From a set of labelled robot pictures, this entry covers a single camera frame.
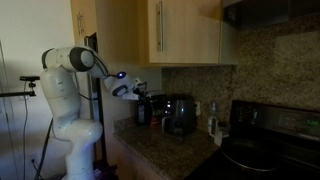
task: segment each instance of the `upper cabinet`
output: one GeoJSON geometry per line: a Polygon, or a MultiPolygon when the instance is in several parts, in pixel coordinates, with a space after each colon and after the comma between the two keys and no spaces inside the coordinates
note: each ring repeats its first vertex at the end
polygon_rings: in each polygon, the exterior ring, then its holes
{"type": "Polygon", "coordinates": [[[94,0],[70,0],[75,42],[97,31],[94,0]]]}
{"type": "Polygon", "coordinates": [[[221,28],[221,0],[138,0],[140,65],[235,64],[221,28]]]}

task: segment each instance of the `bottle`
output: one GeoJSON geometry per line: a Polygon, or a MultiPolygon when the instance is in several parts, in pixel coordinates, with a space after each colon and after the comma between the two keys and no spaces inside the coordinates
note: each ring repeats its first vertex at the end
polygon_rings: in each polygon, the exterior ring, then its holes
{"type": "Polygon", "coordinates": [[[210,107],[210,116],[208,118],[208,134],[214,137],[215,131],[218,128],[218,118],[216,116],[216,103],[212,103],[210,107]]]}

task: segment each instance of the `kitchen counter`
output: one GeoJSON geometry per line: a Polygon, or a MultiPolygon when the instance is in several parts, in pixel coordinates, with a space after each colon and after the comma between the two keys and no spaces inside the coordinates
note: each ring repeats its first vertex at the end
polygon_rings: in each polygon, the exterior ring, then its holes
{"type": "Polygon", "coordinates": [[[162,133],[161,126],[137,126],[132,118],[115,121],[113,135],[160,176],[170,180],[184,179],[218,149],[201,130],[178,138],[162,133]]]}

